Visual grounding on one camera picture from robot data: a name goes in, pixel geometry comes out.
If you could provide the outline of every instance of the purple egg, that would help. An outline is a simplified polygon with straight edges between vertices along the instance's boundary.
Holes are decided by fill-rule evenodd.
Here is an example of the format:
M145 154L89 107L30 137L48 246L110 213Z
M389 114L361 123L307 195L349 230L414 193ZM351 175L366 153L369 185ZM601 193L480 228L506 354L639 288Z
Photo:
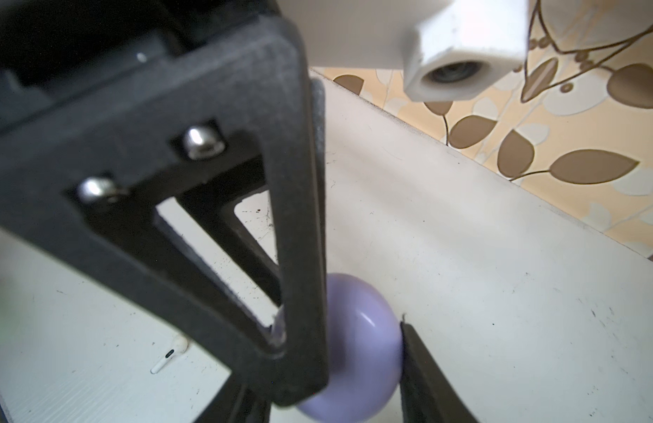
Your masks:
M401 378L399 321L374 287L354 276L326 279L329 383L298 404L325 423L355 423L378 413Z

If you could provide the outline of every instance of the table surface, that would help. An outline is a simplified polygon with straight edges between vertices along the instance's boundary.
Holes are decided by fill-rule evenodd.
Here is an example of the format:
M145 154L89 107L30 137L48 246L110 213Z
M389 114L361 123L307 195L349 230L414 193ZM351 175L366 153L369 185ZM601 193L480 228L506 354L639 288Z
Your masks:
M324 83L328 270L406 315L481 422L653 423L653 263ZM159 210L271 321L175 202ZM274 254L267 195L236 212ZM190 422L228 375L195 344L150 374L173 327L1 229L0 298L13 422ZM400 422L399 395L371 421Z

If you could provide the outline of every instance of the floral wallpaper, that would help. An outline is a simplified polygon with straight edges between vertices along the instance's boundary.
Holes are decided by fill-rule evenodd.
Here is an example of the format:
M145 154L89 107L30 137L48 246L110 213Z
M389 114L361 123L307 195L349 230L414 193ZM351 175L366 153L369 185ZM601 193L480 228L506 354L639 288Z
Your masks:
M525 62L467 102L315 71L653 261L653 1L532 2Z

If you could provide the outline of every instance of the white hexagonal nut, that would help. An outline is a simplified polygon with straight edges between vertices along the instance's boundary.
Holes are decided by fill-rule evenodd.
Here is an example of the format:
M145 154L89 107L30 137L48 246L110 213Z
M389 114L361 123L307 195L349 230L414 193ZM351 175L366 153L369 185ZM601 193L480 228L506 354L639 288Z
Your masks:
M527 0L455 0L416 25L404 58L404 91L416 102L469 100L522 64L528 51ZM479 63L472 76L438 82L432 72Z

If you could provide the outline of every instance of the metal screw head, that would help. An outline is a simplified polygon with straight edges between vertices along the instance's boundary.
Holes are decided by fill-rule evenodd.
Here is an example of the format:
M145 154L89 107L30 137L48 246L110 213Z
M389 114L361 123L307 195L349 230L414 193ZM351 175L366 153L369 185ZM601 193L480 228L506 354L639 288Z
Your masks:
M119 200L123 194L124 191L108 177L86 178L77 186L77 198L87 205L99 202L113 203Z
M195 126L183 136L183 148L191 160L204 160L218 156L226 149L226 144L215 129Z
M428 77L434 82L448 84L459 82L475 75L482 67L480 62L457 62L434 69Z

